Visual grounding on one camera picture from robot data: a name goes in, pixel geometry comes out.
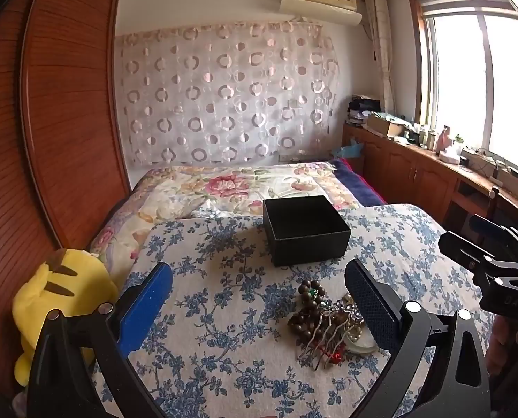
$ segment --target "yellow plush toy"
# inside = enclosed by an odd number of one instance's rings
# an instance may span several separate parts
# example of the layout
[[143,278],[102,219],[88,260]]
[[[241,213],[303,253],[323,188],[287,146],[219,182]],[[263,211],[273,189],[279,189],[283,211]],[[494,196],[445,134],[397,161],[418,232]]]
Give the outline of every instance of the yellow plush toy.
[[[117,287],[98,258],[77,249],[52,253],[13,299],[13,319],[24,350],[15,363],[18,383],[29,383],[34,348],[50,310],[59,309],[66,317],[91,314],[101,303],[117,299]],[[94,357],[88,349],[83,355],[87,363]]]

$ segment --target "floral bedspread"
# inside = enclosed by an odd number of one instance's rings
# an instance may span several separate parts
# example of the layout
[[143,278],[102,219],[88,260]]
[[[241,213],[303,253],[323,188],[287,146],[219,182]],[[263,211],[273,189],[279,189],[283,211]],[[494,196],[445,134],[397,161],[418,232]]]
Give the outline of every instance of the floral bedspread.
[[360,207],[327,162],[272,167],[150,170],[93,241],[91,252],[121,288],[155,224],[178,218],[261,215],[266,198],[325,195],[336,209]]
[[[469,309],[487,346],[492,316],[478,308],[466,271],[439,253],[443,230],[430,216],[408,204],[340,212],[352,228],[344,257],[282,268],[271,264],[261,217],[176,220],[150,232],[126,286],[165,261],[173,291],[129,360],[168,416],[348,418],[388,354],[345,353],[339,366],[314,372],[297,360],[303,346],[287,322],[303,279],[319,279],[339,299],[356,257],[403,300],[442,314]],[[413,406],[432,355],[427,349],[399,413]],[[106,409],[119,414],[98,368],[94,376]]]

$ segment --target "sheer curtain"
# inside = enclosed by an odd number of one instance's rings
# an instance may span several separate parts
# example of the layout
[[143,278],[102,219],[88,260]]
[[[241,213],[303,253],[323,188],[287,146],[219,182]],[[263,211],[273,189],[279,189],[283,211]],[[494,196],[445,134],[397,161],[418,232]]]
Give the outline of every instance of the sheer curtain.
[[366,0],[366,6],[381,81],[381,104],[384,111],[394,114],[395,98],[391,84],[391,23],[387,0]]
[[118,113],[134,164],[211,164],[328,150],[339,65],[312,23],[234,23],[123,36]]

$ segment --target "cardboard box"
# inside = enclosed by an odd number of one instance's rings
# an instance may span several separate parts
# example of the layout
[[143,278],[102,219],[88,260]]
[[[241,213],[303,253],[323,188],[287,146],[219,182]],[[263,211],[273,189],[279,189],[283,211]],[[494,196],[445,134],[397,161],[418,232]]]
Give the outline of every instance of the cardboard box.
[[401,124],[394,124],[391,121],[370,115],[367,118],[367,127],[375,132],[379,132],[383,136],[399,136],[404,132],[404,126]]
[[263,223],[276,267],[341,257],[351,234],[324,196],[265,199]]

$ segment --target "wooden wardrobe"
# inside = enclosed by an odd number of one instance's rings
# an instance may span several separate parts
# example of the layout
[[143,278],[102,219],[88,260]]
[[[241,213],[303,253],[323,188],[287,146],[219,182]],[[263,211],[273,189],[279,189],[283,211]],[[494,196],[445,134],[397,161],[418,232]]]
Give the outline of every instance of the wooden wardrobe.
[[86,248],[129,193],[113,95],[118,0],[0,11],[0,389],[20,354],[12,299],[47,254]]

